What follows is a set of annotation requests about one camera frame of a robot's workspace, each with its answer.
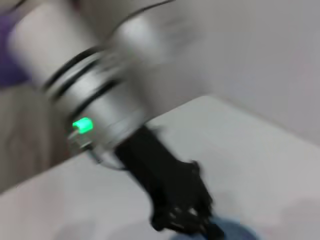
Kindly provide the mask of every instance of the green led light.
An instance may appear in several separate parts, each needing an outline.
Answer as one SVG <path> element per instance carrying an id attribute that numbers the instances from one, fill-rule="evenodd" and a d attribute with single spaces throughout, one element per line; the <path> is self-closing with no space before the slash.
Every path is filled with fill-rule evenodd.
<path id="1" fill-rule="evenodd" d="M 78 121 L 75 121 L 72 126 L 74 128 L 78 128 L 78 132 L 80 134 L 85 134 L 89 131 L 91 131 L 92 129 L 94 129 L 94 123 L 91 121 L 90 118 L 84 117 L 81 118 Z"/>

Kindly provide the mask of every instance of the purple object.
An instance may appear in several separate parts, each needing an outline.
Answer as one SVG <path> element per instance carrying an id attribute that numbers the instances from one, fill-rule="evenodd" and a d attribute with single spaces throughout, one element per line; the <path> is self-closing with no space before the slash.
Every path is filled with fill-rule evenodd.
<path id="1" fill-rule="evenodd" d="M 14 13 L 0 13 L 0 88 L 24 83 L 27 74 L 8 51 L 8 39 L 17 19 Z"/>

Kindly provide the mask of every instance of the black stripe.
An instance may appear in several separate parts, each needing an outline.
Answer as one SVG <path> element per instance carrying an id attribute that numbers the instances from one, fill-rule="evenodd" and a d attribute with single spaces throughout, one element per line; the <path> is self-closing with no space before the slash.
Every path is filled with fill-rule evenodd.
<path id="1" fill-rule="evenodd" d="M 15 10 L 17 10 L 18 8 L 20 8 L 22 5 L 24 5 L 27 2 L 27 0 L 20 0 L 18 1 L 10 10 L 10 12 L 13 12 Z"/>
<path id="2" fill-rule="evenodd" d="M 120 79 L 112 79 L 106 82 L 101 88 L 95 92 L 92 96 L 86 99 L 80 106 L 78 106 L 75 111 L 69 116 L 70 122 L 72 122 L 78 115 L 80 115 L 91 103 L 93 103 L 96 99 L 103 96 L 106 92 L 110 91 L 117 85 L 121 83 Z"/>
<path id="3" fill-rule="evenodd" d="M 96 54 L 97 52 L 99 52 L 99 49 L 97 47 L 92 47 L 76 55 L 55 72 L 55 74 L 45 83 L 45 85 L 43 86 L 43 90 L 47 91 L 63 74 L 70 70 L 74 65 L 78 64 L 87 57 Z"/>
<path id="4" fill-rule="evenodd" d="M 83 69 L 81 69 L 77 74 L 72 76 L 70 79 L 67 79 L 64 84 L 58 89 L 58 91 L 53 95 L 52 100 L 56 102 L 59 98 L 61 98 L 66 91 L 75 84 L 79 78 L 81 78 L 83 75 L 85 75 L 87 72 L 89 72 L 92 68 L 94 68 L 100 61 L 95 60 L 93 62 L 90 62 L 87 66 L 85 66 Z"/>
<path id="5" fill-rule="evenodd" d="M 156 8 L 156 7 L 159 7 L 159 6 L 161 6 L 161 5 L 169 4 L 169 3 L 172 3 L 172 2 L 175 2 L 175 1 L 176 1 L 176 0 L 165 0 L 165 1 L 162 1 L 162 2 L 159 2 L 159 3 L 155 3 L 155 4 L 152 4 L 152 5 L 149 5 L 149 6 L 140 8 L 139 10 L 132 12 L 131 14 L 129 14 L 128 16 L 126 16 L 124 19 L 122 19 L 122 20 L 113 28 L 113 30 L 112 30 L 111 33 L 109 34 L 109 37 L 108 37 L 108 38 L 110 38 L 110 37 L 115 33 L 115 31 L 116 31 L 122 24 L 124 24 L 126 21 L 134 18 L 135 16 L 140 15 L 140 14 L 142 14 L 143 12 L 145 12 L 145 11 L 147 11 L 147 10 L 150 10 L 150 9 L 153 9 L 153 8 Z"/>

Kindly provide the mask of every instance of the white table surface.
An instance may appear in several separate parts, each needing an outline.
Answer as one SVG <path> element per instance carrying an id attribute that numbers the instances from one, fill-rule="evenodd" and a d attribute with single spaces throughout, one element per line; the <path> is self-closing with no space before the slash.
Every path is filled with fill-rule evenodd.
<path id="1" fill-rule="evenodd" d="M 318 239 L 320 148 L 214 97 L 153 121 L 181 160 L 197 160 L 224 217 L 263 239 Z M 126 172 L 75 157 L 0 197 L 1 240 L 167 240 Z"/>

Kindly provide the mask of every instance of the black cable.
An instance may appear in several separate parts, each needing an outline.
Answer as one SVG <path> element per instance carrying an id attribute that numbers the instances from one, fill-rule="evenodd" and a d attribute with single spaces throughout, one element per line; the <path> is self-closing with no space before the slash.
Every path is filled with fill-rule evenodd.
<path id="1" fill-rule="evenodd" d="M 27 2 L 27 0 L 20 0 L 20 1 L 18 1 L 18 2 L 9 10 L 9 13 L 16 11 L 18 8 L 20 8 L 22 5 L 24 5 L 26 2 Z"/>
<path id="2" fill-rule="evenodd" d="M 150 9 L 153 9 L 153 8 L 156 8 L 156 7 L 159 7 L 161 5 L 165 5 L 165 4 L 169 4 L 169 3 L 173 3 L 175 2 L 176 0 L 165 0 L 165 1 L 162 1 L 162 2 L 158 2 L 158 3 L 155 3 L 155 4 L 152 4 L 152 5 L 149 5 L 149 6 L 146 6 L 146 7 L 143 7 L 143 8 L 140 8 L 132 13 L 130 13 L 128 16 L 126 16 L 124 19 L 122 19 L 114 28 L 113 30 L 111 31 L 111 33 L 109 34 L 109 37 L 110 38 L 114 32 L 122 25 L 124 24 L 126 21 L 134 18 L 135 16 L 137 15 L 140 15 L 142 14 L 143 12 L 147 11 L 147 10 L 150 10 Z"/>

